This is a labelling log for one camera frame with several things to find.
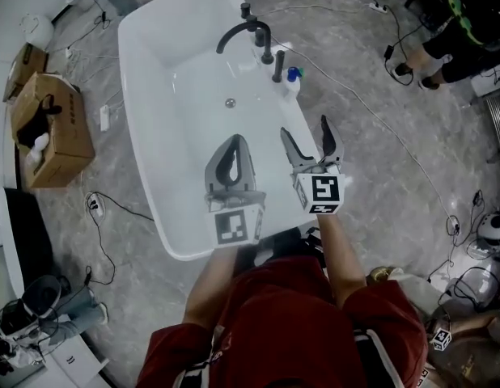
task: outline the gray floor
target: gray floor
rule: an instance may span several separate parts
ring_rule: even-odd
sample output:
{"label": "gray floor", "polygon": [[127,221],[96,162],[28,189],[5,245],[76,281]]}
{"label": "gray floor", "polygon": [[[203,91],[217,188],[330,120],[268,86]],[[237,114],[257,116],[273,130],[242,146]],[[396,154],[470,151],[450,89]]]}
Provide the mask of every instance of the gray floor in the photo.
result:
{"label": "gray floor", "polygon": [[[450,213],[468,219],[478,188],[485,193],[488,209],[500,204],[500,166],[485,163],[495,151],[485,111],[462,108],[472,96],[467,82],[428,93],[415,84],[401,86],[386,75],[383,52],[396,40],[396,24],[390,15],[366,8],[368,0],[247,1],[258,14],[314,3],[360,11],[289,10],[265,20],[279,40],[291,42],[334,78],[353,87],[400,134],[433,179]],[[397,13],[402,34],[417,26],[417,17],[403,8],[403,1],[381,0]],[[53,47],[65,47],[81,36],[98,14],[96,8],[85,14],[70,11],[57,26]],[[36,192],[55,260],[75,286],[82,283],[88,264],[99,279],[107,280],[112,272],[99,249],[96,228],[84,216],[86,192],[97,189],[134,210],[150,213],[121,103],[115,58],[118,22],[114,19],[108,29],[98,28],[79,41],[74,46],[82,50],[78,61],[66,65],[60,51],[49,63],[50,70],[64,73],[82,87],[97,153],[83,176],[68,188]],[[427,37],[420,31],[405,46],[414,48]],[[400,56],[396,50],[395,60]],[[387,264],[427,274],[446,258],[450,239],[444,229],[446,216],[424,175],[354,95],[293,53],[287,53],[286,65],[305,69],[299,104],[310,126],[325,113],[340,129],[345,142],[343,172],[352,184],[339,214],[366,270]],[[99,129],[99,108],[104,103],[115,110],[106,133]],[[188,291],[205,261],[172,259],[151,222],[107,205],[101,232],[117,275],[110,286],[93,286],[108,305],[110,322],[88,335],[110,358],[107,371],[112,379],[118,386],[130,387],[142,366],[151,332],[180,321]]]}

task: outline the drain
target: drain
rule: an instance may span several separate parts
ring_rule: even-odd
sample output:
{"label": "drain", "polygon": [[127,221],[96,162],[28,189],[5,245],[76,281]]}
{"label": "drain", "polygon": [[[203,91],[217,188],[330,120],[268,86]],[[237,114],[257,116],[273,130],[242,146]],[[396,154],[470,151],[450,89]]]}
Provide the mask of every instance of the drain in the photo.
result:
{"label": "drain", "polygon": [[235,99],[234,98],[229,98],[225,101],[225,106],[227,108],[232,109],[235,106]]}

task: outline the red shirt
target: red shirt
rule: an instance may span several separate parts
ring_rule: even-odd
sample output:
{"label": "red shirt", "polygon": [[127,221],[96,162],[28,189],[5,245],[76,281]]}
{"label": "red shirt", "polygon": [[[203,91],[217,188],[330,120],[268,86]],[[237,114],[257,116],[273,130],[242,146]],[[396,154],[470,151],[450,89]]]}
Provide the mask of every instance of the red shirt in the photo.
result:
{"label": "red shirt", "polygon": [[[405,386],[426,361],[424,327],[394,280],[353,293],[342,310],[314,257],[277,259],[239,276],[219,322],[210,386],[261,388],[298,378],[305,386],[367,386],[355,328],[377,333]],[[170,387],[210,354],[212,335],[191,323],[153,333],[137,388]]]}

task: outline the white bathtub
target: white bathtub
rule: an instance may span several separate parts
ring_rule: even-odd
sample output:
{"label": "white bathtub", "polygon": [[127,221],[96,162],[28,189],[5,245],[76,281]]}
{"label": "white bathtub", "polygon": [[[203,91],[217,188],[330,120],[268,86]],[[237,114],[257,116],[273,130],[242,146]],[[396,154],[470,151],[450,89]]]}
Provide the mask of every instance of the white bathtub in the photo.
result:
{"label": "white bathtub", "polygon": [[[320,157],[298,103],[275,91],[251,33],[241,32],[223,54],[215,52],[223,34],[243,21],[241,2],[154,0],[119,27],[129,133],[160,238],[177,259],[213,250],[204,170],[235,133],[247,140],[257,187],[267,194],[261,237],[313,219],[291,186],[279,132],[286,127],[304,154]],[[234,108],[225,106],[228,98]]]}

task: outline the black shoe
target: black shoe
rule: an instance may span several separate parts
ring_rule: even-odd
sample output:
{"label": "black shoe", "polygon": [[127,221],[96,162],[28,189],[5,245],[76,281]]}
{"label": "black shoe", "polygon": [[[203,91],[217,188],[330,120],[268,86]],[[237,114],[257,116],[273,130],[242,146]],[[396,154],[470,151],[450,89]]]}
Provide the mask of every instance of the black shoe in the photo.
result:
{"label": "black shoe", "polygon": [[422,79],[421,81],[419,81],[419,87],[421,89],[430,89],[431,91],[436,91],[436,90],[438,90],[440,85],[438,83],[433,83],[431,81],[431,78],[426,77],[426,78]]}
{"label": "black shoe", "polygon": [[406,63],[400,63],[396,68],[392,71],[396,78],[400,78],[401,76],[405,76],[406,74],[412,73],[412,68],[409,68]]}

